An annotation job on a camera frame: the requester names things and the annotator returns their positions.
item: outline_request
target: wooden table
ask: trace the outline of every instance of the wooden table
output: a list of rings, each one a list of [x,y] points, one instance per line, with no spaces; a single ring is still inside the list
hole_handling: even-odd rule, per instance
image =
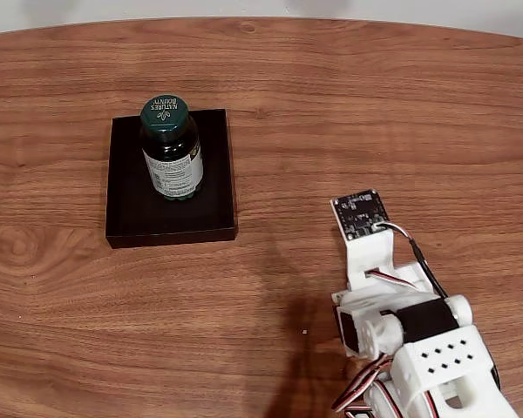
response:
[[[234,242],[105,241],[111,118],[161,92],[228,109]],[[273,18],[0,35],[0,416],[336,416],[361,363],[331,314],[329,199],[369,187],[471,301],[523,418],[523,39]]]

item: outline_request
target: white wire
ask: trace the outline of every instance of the white wire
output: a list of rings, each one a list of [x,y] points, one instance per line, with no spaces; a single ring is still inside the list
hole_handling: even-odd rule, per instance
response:
[[[394,224],[393,222],[390,222],[389,220],[383,220],[382,222],[376,222],[372,225],[372,229],[376,229],[380,226],[385,226],[386,228],[395,229],[396,231],[399,231],[402,233],[407,239],[412,239],[412,236],[407,232],[406,229],[404,229],[402,226],[399,226],[398,224]]]

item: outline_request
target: circuit board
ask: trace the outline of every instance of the circuit board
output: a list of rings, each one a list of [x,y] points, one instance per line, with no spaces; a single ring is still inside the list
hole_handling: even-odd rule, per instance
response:
[[[372,225],[389,220],[382,200],[375,190],[332,199],[331,205],[346,240],[383,231],[383,227],[372,230]]]

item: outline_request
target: red wire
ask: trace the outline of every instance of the red wire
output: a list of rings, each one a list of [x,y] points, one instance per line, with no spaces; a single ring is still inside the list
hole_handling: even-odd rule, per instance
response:
[[[381,277],[382,279],[393,281],[393,282],[398,283],[400,285],[406,285],[406,286],[412,287],[413,289],[418,289],[415,285],[413,285],[412,283],[410,283],[407,280],[399,279],[398,277],[391,276],[391,275],[386,274],[386,273],[382,273],[379,270],[370,270],[368,273],[369,274],[374,274],[374,275],[376,275],[378,277]]]
[[[399,407],[393,400],[393,397],[391,396],[390,391],[387,390],[387,387],[384,385],[384,383],[382,381],[374,381],[374,384],[382,390],[382,393],[384,394],[387,401],[390,403],[397,418],[403,418],[403,415],[401,414],[401,410],[399,409]]]
[[[428,405],[430,406],[430,410],[432,411],[432,418],[439,418],[438,409],[436,408],[436,404],[434,403],[434,400],[432,399],[432,395],[430,394],[430,391],[425,392],[425,398],[428,402]]]
[[[354,387],[359,386],[362,382],[362,379],[366,377],[367,374],[371,373],[371,371],[377,366],[381,366],[381,363],[386,358],[387,355],[382,354],[377,358],[377,360],[374,360],[372,363],[368,363],[360,372],[357,373],[353,380],[350,381],[349,386],[347,386],[347,388],[337,397],[337,400],[333,402],[333,405],[331,407],[335,409],[336,405],[339,404],[341,400],[345,398],[350,392],[352,392]]]

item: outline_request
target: black tray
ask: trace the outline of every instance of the black tray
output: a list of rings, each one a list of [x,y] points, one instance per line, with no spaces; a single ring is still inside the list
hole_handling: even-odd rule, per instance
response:
[[[138,116],[112,120],[106,239],[112,248],[223,241],[236,237],[231,149],[222,109],[191,111],[204,179],[191,199],[170,201],[153,188],[139,146]]]

